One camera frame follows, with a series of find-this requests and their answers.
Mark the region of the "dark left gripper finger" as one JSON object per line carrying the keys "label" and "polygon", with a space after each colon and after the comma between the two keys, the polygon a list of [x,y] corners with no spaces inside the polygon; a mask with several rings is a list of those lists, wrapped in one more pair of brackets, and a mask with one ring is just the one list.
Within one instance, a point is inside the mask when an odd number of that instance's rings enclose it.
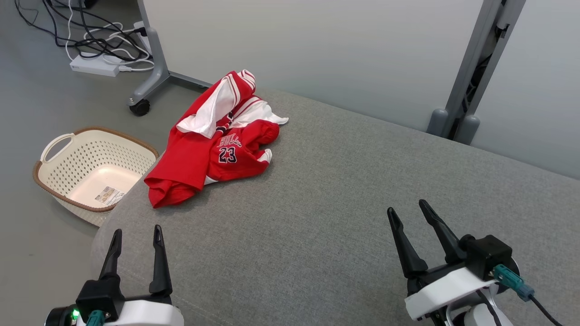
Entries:
{"label": "dark left gripper finger", "polygon": [[117,273],[118,258],[122,249],[122,229],[116,229],[112,236],[110,246],[104,258],[104,263],[100,272],[99,280],[109,278],[119,278]]}
{"label": "dark left gripper finger", "polygon": [[149,293],[156,297],[170,297],[172,294],[172,282],[166,252],[166,246],[162,228],[160,225],[154,226],[154,266],[153,279],[149,285]]}

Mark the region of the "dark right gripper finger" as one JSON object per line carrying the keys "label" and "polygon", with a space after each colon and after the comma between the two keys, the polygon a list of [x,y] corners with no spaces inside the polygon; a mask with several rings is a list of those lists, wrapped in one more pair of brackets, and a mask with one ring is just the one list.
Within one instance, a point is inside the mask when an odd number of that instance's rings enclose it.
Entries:
{"label": "dark right gripper finger", "polygon": [[408,240],[404,232],[404,225],[393,207],[387,209],[387,216],[404,277],[411,279],[426,272],[428,270],[427,263],[419,257]]}
{"label": "dark right gripper finger", "polygon": [[463,262],[466,258],[466,252],[460,249],[459,239],[447,226],[447,224],[439,217],[439,215],[431,208],[426,200],[419,200],[419,208],[427,223],[433,227],[441,246],[445,253],[445,262],[447,264],[458,264]]}

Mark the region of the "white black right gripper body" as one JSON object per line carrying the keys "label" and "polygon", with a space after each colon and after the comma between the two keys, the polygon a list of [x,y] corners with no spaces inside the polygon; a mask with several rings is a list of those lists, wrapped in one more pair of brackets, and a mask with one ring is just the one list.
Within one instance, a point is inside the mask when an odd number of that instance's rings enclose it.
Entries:
{"label": "white black right gripper body", "polygon": [[408,281],[406,311],[413,320],[432,318],[435,323],[508,323],[494,297],[500,293],[493,279],[480,280],[465,267],[447,273],[424,287],[419,275]]}

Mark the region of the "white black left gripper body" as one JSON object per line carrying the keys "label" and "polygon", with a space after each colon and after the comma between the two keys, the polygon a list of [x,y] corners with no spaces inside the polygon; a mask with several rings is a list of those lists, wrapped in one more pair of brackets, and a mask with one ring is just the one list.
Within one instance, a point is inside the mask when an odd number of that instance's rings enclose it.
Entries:
{"label": "white black left gripper body", "polygon": [[164,302],[127,301],[122,295],[79,294],[74,305],[57,307],[46,317],[47,326],[182,326],[180,310]]}

